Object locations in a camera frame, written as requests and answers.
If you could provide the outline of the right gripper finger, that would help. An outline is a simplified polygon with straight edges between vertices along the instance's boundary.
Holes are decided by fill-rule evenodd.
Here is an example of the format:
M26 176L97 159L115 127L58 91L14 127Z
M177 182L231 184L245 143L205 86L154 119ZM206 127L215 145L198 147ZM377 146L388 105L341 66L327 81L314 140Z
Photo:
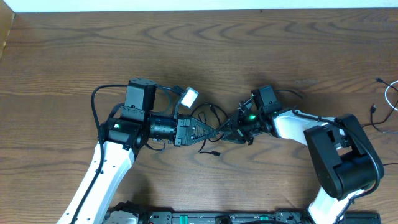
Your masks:
M246 140L243 134L240 131L232 130L232 131L225 131L223 137L221 138L222 141L229 141L235 144L245 144Z
M221 124L216 130L222 133L232 133L240 127L239 116L241 112L236 110L231 116Z

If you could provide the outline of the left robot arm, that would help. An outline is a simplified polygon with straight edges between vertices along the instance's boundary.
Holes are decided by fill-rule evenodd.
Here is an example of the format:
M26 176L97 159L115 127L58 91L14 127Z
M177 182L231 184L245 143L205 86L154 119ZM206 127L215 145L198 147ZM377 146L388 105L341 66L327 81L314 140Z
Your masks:
M140 223L137 213L108 210L140 149L148 145L149 139L189 146L217 135L211 126L178 112L180 105L189 108L196 100L198 93L193 88L166 88L145 78L132 78L125 87L125 101L113 108L104 123L93 115L98 143L88 171L59 223ZM153 110L158 89L179 96L172 114Z

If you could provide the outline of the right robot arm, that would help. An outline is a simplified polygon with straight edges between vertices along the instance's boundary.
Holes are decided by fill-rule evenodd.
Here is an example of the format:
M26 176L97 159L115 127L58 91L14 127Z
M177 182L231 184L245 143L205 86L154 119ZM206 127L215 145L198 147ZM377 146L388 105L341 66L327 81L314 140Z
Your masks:
M224 141L252 145L270 134L307 146L321 185L300 217L302 223L380 223L375 213L350 213L354 201L377 190L384 166L357 117L305 114L284 108L270 85L255 89L234 115L220 125Z

